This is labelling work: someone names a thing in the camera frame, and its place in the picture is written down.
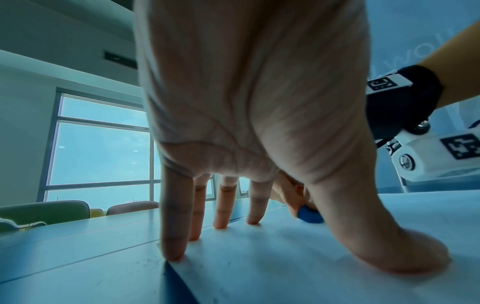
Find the human palm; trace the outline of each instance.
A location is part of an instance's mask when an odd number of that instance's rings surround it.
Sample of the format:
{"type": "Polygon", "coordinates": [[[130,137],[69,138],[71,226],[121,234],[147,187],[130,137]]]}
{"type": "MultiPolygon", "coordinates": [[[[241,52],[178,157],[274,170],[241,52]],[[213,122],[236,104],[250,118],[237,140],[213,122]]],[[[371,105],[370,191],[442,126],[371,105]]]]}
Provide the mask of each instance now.
{"type": "Polygon", "coordinates": [[[247,222],[256,224],[281,168],[359,258],[393,271],[446,263],[441,243],[413,239],[376,194],[362,1],[139,0],[135,12],[168,260],[200,236],[212,173],[223,176],[213,225],[225,228],[238,177],[251,179],[247,222]]]}

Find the blue object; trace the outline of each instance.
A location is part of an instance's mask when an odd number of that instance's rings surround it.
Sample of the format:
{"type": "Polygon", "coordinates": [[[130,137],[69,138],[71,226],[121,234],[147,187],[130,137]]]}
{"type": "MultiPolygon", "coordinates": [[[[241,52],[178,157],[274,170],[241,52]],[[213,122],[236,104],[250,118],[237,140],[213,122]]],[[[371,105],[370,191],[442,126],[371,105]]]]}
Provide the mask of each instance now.
{"type": "Polygon", "coordinates": [[[303,205],[296,216],[302,221],[311,224],[321,224],[324,222],[324,218],[320,215],[320,212],[308,208],[307,205],[303,205]]]}

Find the table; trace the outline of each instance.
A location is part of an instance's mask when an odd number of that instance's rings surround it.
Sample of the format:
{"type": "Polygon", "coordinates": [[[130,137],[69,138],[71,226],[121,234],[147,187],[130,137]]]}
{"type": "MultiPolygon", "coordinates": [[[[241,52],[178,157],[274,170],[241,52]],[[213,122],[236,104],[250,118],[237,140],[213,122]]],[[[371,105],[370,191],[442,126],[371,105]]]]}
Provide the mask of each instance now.
{"type": "MultiPolygon", "coordinates": [[[[203,228],[211,229],[213,204],[203,228]]],[[[270,201],[267,211],[284,207],[270,201]]],[[[244,218],[235,201],[230,221],[244,218]]],[[[159,212],[146,210],[0,237],[0,302],[197,303],[158,248],[159,212]]]]}

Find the white device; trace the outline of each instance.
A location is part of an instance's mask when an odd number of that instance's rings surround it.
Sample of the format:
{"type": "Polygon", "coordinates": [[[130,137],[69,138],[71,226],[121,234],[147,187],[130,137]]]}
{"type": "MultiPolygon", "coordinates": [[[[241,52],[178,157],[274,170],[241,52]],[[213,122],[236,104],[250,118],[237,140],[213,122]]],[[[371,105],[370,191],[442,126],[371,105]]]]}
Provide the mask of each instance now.
{"type": "Polygon", "coordinates": [[[446,135],[402,130],[391,159],[401,177],[417,182],[480,174],[480,127],[446,135]]]}

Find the paper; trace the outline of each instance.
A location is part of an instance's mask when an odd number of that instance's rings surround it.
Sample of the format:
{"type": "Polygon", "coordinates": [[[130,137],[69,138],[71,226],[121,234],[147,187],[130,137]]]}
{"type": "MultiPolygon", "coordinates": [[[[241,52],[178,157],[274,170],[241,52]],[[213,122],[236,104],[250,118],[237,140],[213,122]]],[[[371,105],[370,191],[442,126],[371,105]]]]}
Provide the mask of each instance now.
{"type": "Polygon", "coordinates": [[[266,213],[260,226],[238,221],[206,230],[173,263],[205,303],[479,303],[480,191],[382,196],[403,226],[433,235],[453,263],[441,275],[395,276],[355,260],[324,224],[266,213]]]}

